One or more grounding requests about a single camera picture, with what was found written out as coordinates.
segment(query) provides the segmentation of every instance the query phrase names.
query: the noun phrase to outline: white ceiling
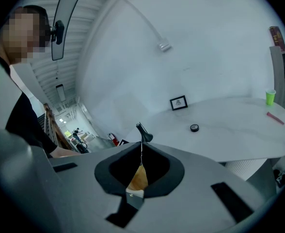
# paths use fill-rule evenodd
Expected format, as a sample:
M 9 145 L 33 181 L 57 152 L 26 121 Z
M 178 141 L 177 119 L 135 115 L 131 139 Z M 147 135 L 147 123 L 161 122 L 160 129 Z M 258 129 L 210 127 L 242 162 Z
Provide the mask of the white ceiling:
M 52 26 L 58 1 L 59 0 L 23 0 L 22 6 L 31 4 L 42 6 L 46 9 L 50 26 Z M 71 104 L 75 103 L 76 70 L 79 55 L 92 22 L 106 1 L 107 0 L 78 0 L 68 25 L 63 59 L 52 61 L 51 47 L 49 47 L 46 48 L 46 52 L 40 56 L 40 59 L 31 60 L 32 70 L 43 92 L 51 104 L 59 111 L 62 108 L 55 86 L 63 84 L 66 102 L 71 102 Z

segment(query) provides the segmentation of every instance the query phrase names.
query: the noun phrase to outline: red fire extinguisher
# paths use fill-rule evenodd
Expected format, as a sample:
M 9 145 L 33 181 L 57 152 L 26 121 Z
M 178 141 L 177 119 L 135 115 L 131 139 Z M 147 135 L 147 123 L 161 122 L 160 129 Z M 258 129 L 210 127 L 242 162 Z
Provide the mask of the red fire extinguisher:
M 108 134 L 109 138 L 113 141 L 113 143 L 117 146 L 119 144 L 119 141 L 117 138 L 113 135 L 113 133 Z

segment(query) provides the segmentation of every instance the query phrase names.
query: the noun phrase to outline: window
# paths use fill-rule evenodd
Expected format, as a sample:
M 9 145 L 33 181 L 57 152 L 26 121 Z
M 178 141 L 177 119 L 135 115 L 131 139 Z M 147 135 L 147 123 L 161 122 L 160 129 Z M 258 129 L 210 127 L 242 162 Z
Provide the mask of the window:
M 69 132 L 68 130 L 66 132 L 64 132 L 64 134 L 69 138 L 71 136 L 71 132 Z

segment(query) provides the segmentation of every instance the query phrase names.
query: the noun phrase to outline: black shirt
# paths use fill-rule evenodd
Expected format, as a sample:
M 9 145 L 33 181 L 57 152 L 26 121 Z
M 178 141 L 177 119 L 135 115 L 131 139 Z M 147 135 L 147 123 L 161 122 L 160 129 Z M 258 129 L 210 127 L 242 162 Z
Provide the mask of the black shirt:
M 0 64 L 10 75 L 8 64 L 1 58 Z M 32 104 L 23 92 L 10 114 L 6 130 L 21 136 L 31 146 L 43 148 L 48 157 L 57 147 L 41 128 Z

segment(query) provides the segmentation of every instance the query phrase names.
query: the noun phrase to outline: black picture frame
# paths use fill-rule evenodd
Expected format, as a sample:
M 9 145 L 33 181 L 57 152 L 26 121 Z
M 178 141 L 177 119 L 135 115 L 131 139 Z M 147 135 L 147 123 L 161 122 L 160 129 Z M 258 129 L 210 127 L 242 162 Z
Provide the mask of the black picture frame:
M 184 99 L 184 101 L 185 101 L 185 106 L 174 108 L 174 106 L 173 106 L 173 101 L 179 100 L 179 99 Z M 184 95 L 181 96 L 181 97 L 178 97 L 178 98 L 171 99 L 170 102 L 171 102 L 171 107 L 172 107 L 172 110 L 173 110 L 173 111 L 175 111 L 175 110 L 180 110 L 180 109 L 184 109 L 184 108 L 187 108 L 187 107 L 188 107 L 187 100 L 186 100 L 186 96 L 184 96 Z

